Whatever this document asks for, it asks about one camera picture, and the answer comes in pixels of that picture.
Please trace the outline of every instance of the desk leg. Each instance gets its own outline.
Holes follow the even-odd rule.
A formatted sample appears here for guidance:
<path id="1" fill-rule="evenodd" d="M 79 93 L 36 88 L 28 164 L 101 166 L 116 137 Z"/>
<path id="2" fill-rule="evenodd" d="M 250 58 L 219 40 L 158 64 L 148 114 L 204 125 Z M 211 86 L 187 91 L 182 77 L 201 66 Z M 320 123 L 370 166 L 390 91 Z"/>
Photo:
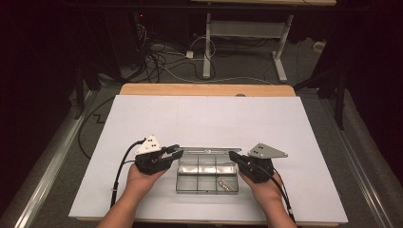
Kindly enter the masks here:
<path id="1" fill-rule="evenodd" d="M 211 53 L 210 53 L 210 38 L 211 38 L 211 13 L 207 13 L 207 21 L 205 26 L 205 52 L 204 52 L 204 61 L 202 67 L 202 77 L 205 79 L 210 78 L 210 61 L 211 61 Z"/>
<path id="2" fill-rule="evenodd" d="M 287 42 L 287 36 L 288 36 L 288 32 L 290 31 L 291 23 L 293 22 L 293 18 L 294 18 L 294 15 L 288 16 L 287 22 L 285 23 L 284 28 L 282 29 L 281 38 L 279 40 L 278 51 L 272 52 L 273 61 L 275 62 L 276 70 L 278 72 L 278 78 L 282 83 L 287 82 L 287 77 L 285 75 L 284 67 L 282 66 L 280 57 L 281 57 L 282 50 L 284 49 L 285 42 Z"/>

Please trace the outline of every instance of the clear plastic box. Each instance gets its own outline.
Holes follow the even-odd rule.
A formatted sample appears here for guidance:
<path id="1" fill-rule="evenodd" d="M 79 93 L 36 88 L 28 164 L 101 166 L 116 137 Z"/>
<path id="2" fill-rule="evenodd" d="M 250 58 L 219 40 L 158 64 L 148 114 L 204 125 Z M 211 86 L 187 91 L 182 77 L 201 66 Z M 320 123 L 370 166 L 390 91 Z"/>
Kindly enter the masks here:
<path id="1" fill-rule="evenodd" d="M 183 148 L 178 161 L 178 194 L 237 194 L 238 167 L 228 152 L 238 148 Z"/>

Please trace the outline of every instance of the white table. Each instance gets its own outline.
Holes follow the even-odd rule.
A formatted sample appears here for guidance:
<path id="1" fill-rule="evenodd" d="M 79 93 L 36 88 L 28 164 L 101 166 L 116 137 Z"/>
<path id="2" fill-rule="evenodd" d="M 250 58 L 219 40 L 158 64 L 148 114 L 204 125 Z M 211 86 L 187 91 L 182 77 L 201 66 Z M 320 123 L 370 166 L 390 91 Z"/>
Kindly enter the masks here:
<path id="1" fill-rule="evenodd" d="M 238 3 L 238 4 L 266 4 L 310 7 L 334 6 L 336 0 L 192 0 L 195 2 L 213 3 Z M 294 15 L 288 15 L 283 23 L 241 22 L 241 21 L 217 21 L 211 20 L 211 13 L 207 13 L 205 32 L 205 52 L 203 62 L 203 78 L 210 78 L 211 67 L 211 36 L 239 36 L 257 38 L 279 38 L 278 50 L 272 52 L 273 62 L 278 73 L 278 79 L 282 83 L 287 82 L 287 76 L 281 62 L 281 54 L 287 41 Z"/>
<path id="2" fill-rule="evenodd" d="M 335 226 L 348 221 L 299 97 L 176 95 L 116 97 L 70 217 L 101 219 L 106 214 L 125 151 L 151 134 L 162 145 L 238 147 L 242 154 L 257 143 L 273 146 L 289 155 L 273 163 L 285 181 L 297 224 Z M 134 159 L 134 153 L 127 159 Z M 122 171 L 118 197 L 128 167 Z M 265 223 L 241 178 L 237 195 L 183 195 L 175 191 L 176 172 L 174 162 L 142 201 L 136 220 Z"/>

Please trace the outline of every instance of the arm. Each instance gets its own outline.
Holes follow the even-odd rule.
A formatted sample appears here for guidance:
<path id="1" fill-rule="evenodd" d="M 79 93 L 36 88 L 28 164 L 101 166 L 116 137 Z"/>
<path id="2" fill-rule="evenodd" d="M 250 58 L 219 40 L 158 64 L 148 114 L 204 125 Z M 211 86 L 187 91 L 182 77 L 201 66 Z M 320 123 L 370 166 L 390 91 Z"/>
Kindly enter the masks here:
<path id="1" fill-rule="evenodd" d="M 97 227 L 132 227 L 137 206 L 151 190 L 154 182 L 165 172 L 166 170 L 153 175 L 146 175 L 141 173 L 135 164 L 132 164 L 128 171 L 126 188 L 122 196 L 107 212 Z"/>
<path id="2" fill-rule="evenodd" d="M 263 183 L 253 183 L 241 172 L 240 176 L 251 187 L 253 196 L 261 206 L 270 228 L 297 227 L 285 211 L 281 193 L 271 180 Z M 279 184 L 282 184 L 277 173 L 274 178 Z"/>

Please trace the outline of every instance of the wooden edge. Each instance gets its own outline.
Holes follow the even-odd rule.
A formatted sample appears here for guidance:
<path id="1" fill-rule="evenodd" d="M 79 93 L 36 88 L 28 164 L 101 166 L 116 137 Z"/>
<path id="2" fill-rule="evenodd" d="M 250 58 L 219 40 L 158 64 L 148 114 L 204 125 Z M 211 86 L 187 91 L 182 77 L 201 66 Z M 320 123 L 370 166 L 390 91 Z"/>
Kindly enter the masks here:
<path id="1" fill-rule="evenodd" d="M 295 97 L 289 85 L 125 84 L 120 95 Z"/>
<path id="2" fill-rule="evenodd" d="M 102 218 L 76 218 L 80 221 L 101 221 Z M 181 224 L 215 224 L 215 225 L 267 225 L 266 222 L 251 222 L 251 221 L 225 221 L 225 220 L 151 220 L 151 219 L 136 219 L 138 222 L 153 222 L 153 223 L 181 223 Z M 303 221 L 297 222 L 297 226 L 320 226 L 320 227 L 336 227 L 340 225 L 337 222 L 314 222 Z"/>

